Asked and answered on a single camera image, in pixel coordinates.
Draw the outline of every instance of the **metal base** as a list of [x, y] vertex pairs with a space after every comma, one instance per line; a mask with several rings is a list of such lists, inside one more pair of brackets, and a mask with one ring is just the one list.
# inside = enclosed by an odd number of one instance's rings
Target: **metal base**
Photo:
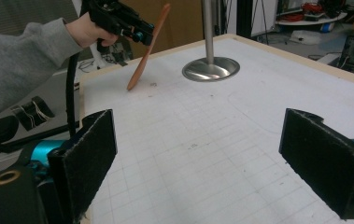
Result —
[[240, 64], [233, 59], [214, 57], [214, 63], [208, 64], [207, 58], [195, 60], [182, 69], [183, 76], [199, 82], [213, 82], [234, 76], [240, 70]]

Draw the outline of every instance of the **gray sweater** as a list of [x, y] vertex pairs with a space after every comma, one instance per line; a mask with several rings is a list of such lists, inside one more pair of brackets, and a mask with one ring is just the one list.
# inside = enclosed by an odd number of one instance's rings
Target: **gray sweater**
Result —
[[0, 35], [0, 112], [16, 104], [82, 48], [64, 20], [29, 23], [20, 36]]

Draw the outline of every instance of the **metal pole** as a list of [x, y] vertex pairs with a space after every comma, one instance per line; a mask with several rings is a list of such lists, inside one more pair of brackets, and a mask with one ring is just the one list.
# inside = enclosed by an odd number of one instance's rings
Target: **metal pole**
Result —
[[214, 64], [214, 43], [212, 31], [212, 6], [211, 0], [203, 0], [205, 16], [205, 50], [208, 64]]

